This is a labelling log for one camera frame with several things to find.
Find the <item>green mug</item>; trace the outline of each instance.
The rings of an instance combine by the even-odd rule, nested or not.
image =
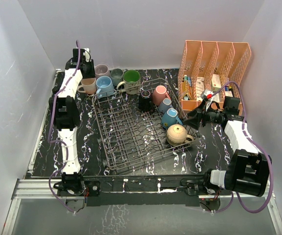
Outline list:
[[[124,85],[122,92],[127,94],[138,94],[141,88],[141,76],[136,70],[128,70],[123,75],[123,81],[117,85],[117,90]]]

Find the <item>black mug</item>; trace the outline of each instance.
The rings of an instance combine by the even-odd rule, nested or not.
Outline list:
[[[139,95],[139,110],[143,112],[153,112],[152,94],[148,90],[141,91]]]

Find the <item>pink mug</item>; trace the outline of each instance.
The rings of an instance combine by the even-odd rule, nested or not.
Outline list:
[[[159,85],[156,87],[155,91],[153,92],[152,94],[152,102],[159,106],[160,103],[165,99],[165,98],[169,98],[170,99],[170,96],[168,95],[168,92],[167,92],[167,88],[165,88],[164,86],[162,85]]]

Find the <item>beige mug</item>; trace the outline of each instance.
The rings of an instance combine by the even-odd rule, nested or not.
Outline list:
[[[178,146],[183,143],[192,143],[194,137],[188,135],[187,130],[183,126],[175,124],[167,130],[167,141],[171,146]]]
[[[80,93],[94,94],[96,92],[96,78],[82,79],[77,90]]]

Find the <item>green object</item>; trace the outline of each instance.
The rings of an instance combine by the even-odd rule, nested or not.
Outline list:
[[[141,76],[136,70],[128,70],[125,72],[125,75],[123,75],[123,80],[126,82],[137,82],[140,78]]]

